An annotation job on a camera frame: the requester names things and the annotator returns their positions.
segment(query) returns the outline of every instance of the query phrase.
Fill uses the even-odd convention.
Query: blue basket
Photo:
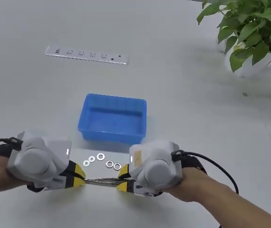
[[[146,136],[146,100],[88,94],[78,122],[84,139],[137,144]]]

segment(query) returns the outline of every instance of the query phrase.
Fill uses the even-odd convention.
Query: white table
[[[85,142],[77,131],[88,93],[147,100],[147,137],[164,138],[226,168],[241,194],[271,213],[271,139],[251,84],[228,74],[216,51],[221,16],[196,16],[198,2],[168,0],[0,1],[0,137],[25,129],[70,135],[72,159],[126,145]],[[50,44],[130,55],[127,66],[44,55]],[[126,153],[106,157],[127,162]],[[213,166],[209,174],[230,184]],[[89,177],[116,175],[95,162]],[[169,195],[138,198],[85,186],[0,193],[0,227],[216,227],[200,205]]]

